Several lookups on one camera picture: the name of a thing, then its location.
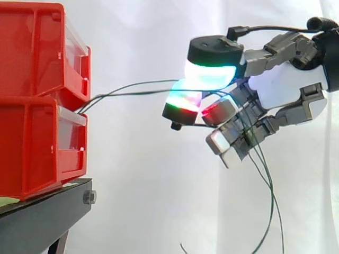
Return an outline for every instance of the plastic drawer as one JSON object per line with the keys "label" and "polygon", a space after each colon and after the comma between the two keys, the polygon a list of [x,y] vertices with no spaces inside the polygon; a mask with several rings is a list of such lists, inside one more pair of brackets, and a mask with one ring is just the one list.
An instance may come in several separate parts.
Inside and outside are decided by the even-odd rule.
{"label": "plastic drawer", "polygon": [[61,4],[0,2],[0,96],[51,96],[70,110],[90,98],[90,49]]}
{"label": "plastic drawer", "polygon": [[87,117],[53,98],[0,97],[0,197],[25,200],[86,173]]}

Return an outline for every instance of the transparent drawer front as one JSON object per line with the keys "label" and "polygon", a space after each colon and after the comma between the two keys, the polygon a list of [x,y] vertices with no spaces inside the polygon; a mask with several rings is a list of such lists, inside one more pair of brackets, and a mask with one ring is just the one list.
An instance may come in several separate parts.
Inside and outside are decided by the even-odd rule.
{"label": "transparent drawer front", "polygon": [[81,75],[81,58],[88,56],[88,48],[73,28],[69,20],[66,21],[66,58],[69,64]]}
{"label": "transparent drawer front", "polygon": [[83,150],[80,133],[86,126],[86,118],[64,107],[59,107],[58,148],[61,150]]}

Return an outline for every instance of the cable plug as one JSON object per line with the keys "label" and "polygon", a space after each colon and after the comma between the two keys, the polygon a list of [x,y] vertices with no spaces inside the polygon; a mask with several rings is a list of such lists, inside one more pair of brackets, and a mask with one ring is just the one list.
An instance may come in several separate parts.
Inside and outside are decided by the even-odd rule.
{"label": "cable plug", "polygon": [[247,35],[249,32],[249,26],[233,26],[228,29],[226,38],[232,41],[237,41],[239,37]]}

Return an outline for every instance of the green light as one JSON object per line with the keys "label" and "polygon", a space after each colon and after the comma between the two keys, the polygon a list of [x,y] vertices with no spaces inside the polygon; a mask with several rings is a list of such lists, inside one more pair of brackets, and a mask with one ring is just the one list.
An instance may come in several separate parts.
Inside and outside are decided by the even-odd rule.
{"label": "green light", "polygon": [[[173,90],[177,89],[192,89],[196,88],[192,87],[186,79],[181,79],[174,83]],[[198,112],[200,103],[202,100],[202,92],[196,91],[171,91],[166,103],[169,103],[178,108],[184,108],[189,111]]]}
{"label": "green light", "polygon": [[[187,61],[185,78],[177,81],[172,90],[220,90],[233,80],[237,68],[235,66],[205,67]],[[178,108],[198,112],[202,100],[202,92],[171,91],[166,103]]]}
{"label": "green light", "polygon": [[188,60],[185,78],[198,90],[220,90],[228,86],[235,76],[235,66],[206,67],[195,65]]}

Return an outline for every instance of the black cylindrical cap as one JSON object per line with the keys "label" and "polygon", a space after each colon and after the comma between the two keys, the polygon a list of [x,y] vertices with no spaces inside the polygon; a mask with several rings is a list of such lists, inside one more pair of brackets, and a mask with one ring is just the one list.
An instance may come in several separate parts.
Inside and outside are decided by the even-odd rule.
{"label": "black cylindrical cap", "polygon": [[240,63],[244,46],[222,35],[198,37],[191,40],[188,61],[206,67],[235,66]]}
{"label": "black cylindrical cap", "polygon": [[163,110],[163,117],[175,123],[183,125],[193,125],[197,119],[198,113],[185,108],[178,108],[172,104],[166,103]]}

